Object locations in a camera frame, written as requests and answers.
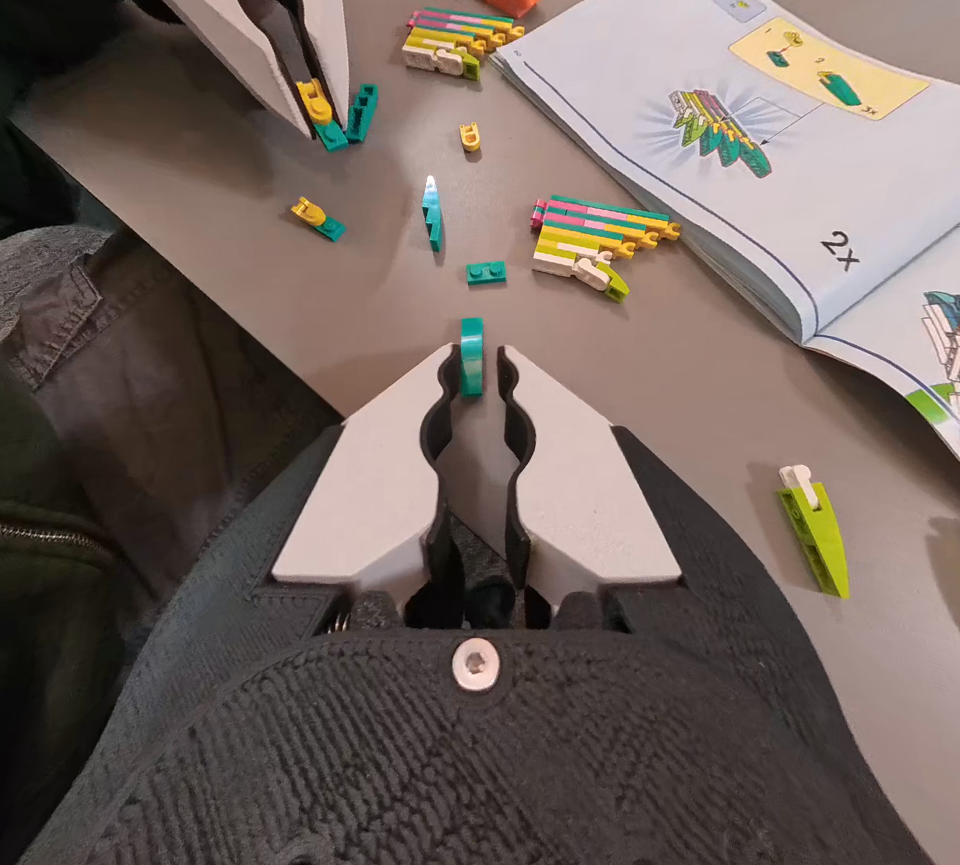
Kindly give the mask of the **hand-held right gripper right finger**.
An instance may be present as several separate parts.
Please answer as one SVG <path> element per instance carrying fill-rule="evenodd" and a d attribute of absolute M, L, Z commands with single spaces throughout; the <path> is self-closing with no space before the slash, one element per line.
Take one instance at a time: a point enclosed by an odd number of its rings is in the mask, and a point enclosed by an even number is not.
<path fill-rule="evenodd" d="M 506 563 L 525 626 L 547 626 L 586 594 L 672 588 L 682 570 L 628 461 L 626 429 L 523 355 L 501 345 L 507 488 Z"/>

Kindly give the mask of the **lego instruction booklet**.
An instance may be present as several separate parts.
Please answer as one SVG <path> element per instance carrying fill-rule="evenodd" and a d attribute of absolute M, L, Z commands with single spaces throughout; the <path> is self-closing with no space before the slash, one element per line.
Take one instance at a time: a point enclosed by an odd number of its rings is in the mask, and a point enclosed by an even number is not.
<path fill-rule="evenodd" d="M 583 0 L 490 61 L 798 345 L 959 450 L 959 87 L 773 0 Z"/>

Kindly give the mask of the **lime lego slope white clip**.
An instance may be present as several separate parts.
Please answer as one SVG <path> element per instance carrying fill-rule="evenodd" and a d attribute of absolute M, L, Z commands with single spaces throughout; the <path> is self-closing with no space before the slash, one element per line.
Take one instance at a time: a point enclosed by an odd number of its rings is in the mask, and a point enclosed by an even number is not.
<path fill-rule="evenodd" d="M 850 599 L 843 536 L 825 486 L 799 463 L 781 467 L 778 475 L 778 498 L 820 591 Z"/>

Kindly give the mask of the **multicoloured lego wing assembly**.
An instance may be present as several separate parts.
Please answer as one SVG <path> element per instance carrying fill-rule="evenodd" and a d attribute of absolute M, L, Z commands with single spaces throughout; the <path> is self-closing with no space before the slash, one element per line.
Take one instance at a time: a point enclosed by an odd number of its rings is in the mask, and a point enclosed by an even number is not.
<path fill-rule="evenodd" d="M 510 17 L 437 7 L 414 10 L 399 55 L 405 67 L 478 83 L 486 58 L 516 42 L 525 28 Z"/>
<path fill-rule="evenodd" d="M 666 214 L 560 195 L 536 200 L 530 226 L 534 272 L 575 280 L 618 305 L 630 289 L 616 265 L 681 237 Z"/>

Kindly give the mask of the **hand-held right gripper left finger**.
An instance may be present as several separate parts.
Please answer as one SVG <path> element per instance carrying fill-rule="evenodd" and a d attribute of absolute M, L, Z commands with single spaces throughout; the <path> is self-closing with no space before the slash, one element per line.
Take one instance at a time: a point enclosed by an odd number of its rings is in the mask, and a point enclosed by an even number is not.
<path fill-rule="evenodd" d="M 409 625 L 461 625 L 462 557 L 437 470 L 460 361 L 458 344 L 442 345 L 335 430 L 275 581 L 384 592 Z"/>

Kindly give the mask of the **yellow clip on teal plate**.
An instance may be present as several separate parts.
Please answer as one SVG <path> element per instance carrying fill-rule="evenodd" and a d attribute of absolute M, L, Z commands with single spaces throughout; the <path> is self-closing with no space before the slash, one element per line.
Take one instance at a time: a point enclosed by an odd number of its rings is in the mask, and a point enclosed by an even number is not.
<path fill-rule="evenodd" d="M 338 242 L 346 231 L 346 227 L 340 221 L 331 217 L 317 203 L 306 197 L 300 197 L 291 206 L 290 211 L 310 229 L 331 242 Z"/>

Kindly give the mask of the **grey pants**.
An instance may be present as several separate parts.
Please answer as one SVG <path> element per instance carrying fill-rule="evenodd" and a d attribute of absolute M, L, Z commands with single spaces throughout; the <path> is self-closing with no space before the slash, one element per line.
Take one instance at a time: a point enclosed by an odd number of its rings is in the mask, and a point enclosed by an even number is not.
<path fill-rule="evenodd" d="M 1 286 L 2 507 L 115 549 L 135 642 L 341 415 L 126 227 L 3 237 Z"/>

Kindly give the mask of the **teal curved lego slope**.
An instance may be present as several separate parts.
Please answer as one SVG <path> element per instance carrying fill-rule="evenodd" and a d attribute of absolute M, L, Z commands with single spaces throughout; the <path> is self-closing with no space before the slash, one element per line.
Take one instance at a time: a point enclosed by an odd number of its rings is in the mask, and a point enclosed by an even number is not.
<path fill-rule="evenodd" d="M 375 83 L 365 82 L 359 86 L 344 129 L 348 143 L 359 144 L 366 140 L 378 107 L 378 91 Z"/>
<path fill-rule="evenodd" d="M 439 188 L 434 175 L 426 175 L 420 208 L 430 248 L 438 255 L 443 249 L 444 224 Z"/>
<path fill-rule="evenodd" d="M 461 321 L 461 395 L 477 398 L 484 390 L 484 321 L 480 317 Z"/>

